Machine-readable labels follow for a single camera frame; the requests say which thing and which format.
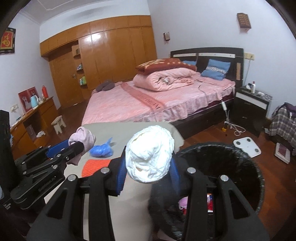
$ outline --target dark wooden headboard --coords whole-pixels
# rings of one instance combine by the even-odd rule
[[[209,47],[176,50],[170,53],[171,58],[179,58],[181,61],[196,61],[198,72],[203,72],[209,59],[230,62],[230,68],[226,78],[235,81],[236,87],[241,87],[244,73],[244,49],[228,47]]]

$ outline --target electrical outlet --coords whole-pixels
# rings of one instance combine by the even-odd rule
[[[14,110],[18,109],[18,104],[15,104],[13,106],[10,107],[10,111],[13,112]]]
[[[255,55],[253,53],[244,53],[244,58],[255,60]]]

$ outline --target blue plastic bag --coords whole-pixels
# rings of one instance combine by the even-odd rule
[[[92,149],[89,150],[89,153],[92,157],[109,157],[113,155],[113,150],[111,149],[110,142],[112,138],[110,138],[103,145],[96,145]]]

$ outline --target plaid shirt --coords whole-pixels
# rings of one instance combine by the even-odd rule
[[[269,135],[284,138],[294,148],[293,156],[296,155],[296,118],[290,119],[290,113],[285,106],[278,106],[272,113]]]

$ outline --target pink bedsheet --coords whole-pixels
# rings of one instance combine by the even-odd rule
[[[209,103],[221,100],[234,91],[235,82],[201,77],[197,73],[194,84],[177,89],[153,92],[134,86],[131,87],[165,104],[165,109],[154,113],[148,106],[129,95],[122,87],[116,86],[109,91],[94,93],[86,108],[82,125],[98,122],[158,122],[185,119]]]

